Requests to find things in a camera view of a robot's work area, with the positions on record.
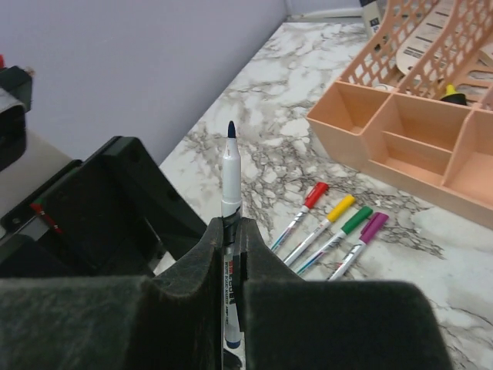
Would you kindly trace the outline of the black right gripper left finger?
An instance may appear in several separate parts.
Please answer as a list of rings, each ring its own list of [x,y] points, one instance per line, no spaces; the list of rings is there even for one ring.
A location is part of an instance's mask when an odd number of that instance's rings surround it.
[[[1,282],[3,369],[220,369],[223,224],[157,277]]]

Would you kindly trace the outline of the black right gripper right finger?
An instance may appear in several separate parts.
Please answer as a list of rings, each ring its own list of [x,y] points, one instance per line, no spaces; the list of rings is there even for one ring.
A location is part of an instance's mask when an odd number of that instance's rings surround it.
[[[403,281],[305,281],[237,229],[249,369],[450,369],[431,305]]]

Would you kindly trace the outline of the white pen green end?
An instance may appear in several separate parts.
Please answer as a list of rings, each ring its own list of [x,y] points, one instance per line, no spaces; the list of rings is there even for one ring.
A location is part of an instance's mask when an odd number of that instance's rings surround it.
[[[312,253],[301,265],[296,269],[296,274],[301,276],[304,274],[313,264],[315,264],[330,248],[335,247],[340,241],[342,241],[347,234],[344,230],[340,229],[336,232],[322,247]]]

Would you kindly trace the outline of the yellow pen cap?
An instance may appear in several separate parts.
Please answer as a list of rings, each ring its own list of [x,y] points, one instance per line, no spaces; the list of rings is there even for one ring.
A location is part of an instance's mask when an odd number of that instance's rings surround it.
[[[327,215],[329,222],[334,223],[344,212],[352,206],[355,198],[352,195],[347,195],[342,199],[336,207]]]

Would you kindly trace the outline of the magenta pen cap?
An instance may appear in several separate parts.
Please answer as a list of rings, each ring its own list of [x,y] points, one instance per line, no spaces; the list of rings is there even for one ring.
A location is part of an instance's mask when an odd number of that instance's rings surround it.
[[[389,216],[386,214],[381,212],[374,213],[361,230],[359,240],[364,244],[368,244],[375,234],[385,225],[388,219]]]

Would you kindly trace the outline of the green pen cap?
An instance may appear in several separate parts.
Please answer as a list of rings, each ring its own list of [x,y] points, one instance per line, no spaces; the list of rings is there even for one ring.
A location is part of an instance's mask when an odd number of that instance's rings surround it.
[[[373,209],[364,206],[356,212],[351,219],[349,219],[341,228],[341,230],[346,234],[350,234],[355,228],[357,228],[361,223],[363,223],[366,219],[368,219],[372,213]]]

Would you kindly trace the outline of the red pen cap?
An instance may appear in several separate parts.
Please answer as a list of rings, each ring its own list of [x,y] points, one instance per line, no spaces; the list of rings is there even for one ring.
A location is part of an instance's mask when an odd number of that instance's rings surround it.
[[[329,189],[329,185],[323,182],[317,182],[312,190],[308,193],[305,198],[304,206],[308,209],[314,207],[321,196]]]

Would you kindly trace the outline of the white pen blue end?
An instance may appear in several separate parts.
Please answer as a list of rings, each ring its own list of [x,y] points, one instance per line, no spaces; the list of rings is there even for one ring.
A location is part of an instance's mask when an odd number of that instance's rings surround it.
[[[223,295],[224,295],[224,339],[231,349],[239,348],[242,335],[233,289],[234,261],[239,259],[235,252],[236,229],[242,216],[241,156],[236,138],[236,127],[230,121],[227,128],[226,147],[223,153],[222,200],[223,219]]]

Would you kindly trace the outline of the white pen yellow end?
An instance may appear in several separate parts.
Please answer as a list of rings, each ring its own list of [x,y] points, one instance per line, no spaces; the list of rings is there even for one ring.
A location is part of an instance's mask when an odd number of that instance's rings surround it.
[[[283,259],[285,265],[288,267],[291,266],[294,261],[330,226],[330,224],[331,221],[328,218],[321,221],[314,231]]]

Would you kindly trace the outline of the white pen red end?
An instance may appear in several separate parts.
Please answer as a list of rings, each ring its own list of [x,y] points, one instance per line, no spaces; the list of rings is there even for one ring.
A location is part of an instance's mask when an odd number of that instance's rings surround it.
[[[273,242],[271,245],[270,249],[273,252],[276,252],[290,237],[290,235],[293,233],[293,231],[296,229],[298,224],[304,219],[304,217],[307,215],[309,212],[310,208],[307,207],[306,205],[303,205],[299,212],[294,216],[292,221],[287,225],[287,227],[284,229],[284,231],[281,233],[281,235]]]

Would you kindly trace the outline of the white pen magenta end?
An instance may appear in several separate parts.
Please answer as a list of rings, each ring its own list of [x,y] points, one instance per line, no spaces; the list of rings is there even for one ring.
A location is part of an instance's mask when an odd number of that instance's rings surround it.
[[[328,281],[335,281],[341,278],[345,272],[350,268],[350,266],[358,259],[361,252],[367,246],[366,243],[360,241],[355,244],[351,250],[346,254],[342,262],[339,264],[335,272],[327,279]]]

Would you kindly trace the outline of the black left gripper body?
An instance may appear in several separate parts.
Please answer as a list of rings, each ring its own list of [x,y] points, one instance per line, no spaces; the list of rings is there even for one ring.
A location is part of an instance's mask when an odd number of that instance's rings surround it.
[[[8,207],[1,225],[4,277],[148,275],[162,252],[180,258],[206,230],[130,136],[70,161]]]

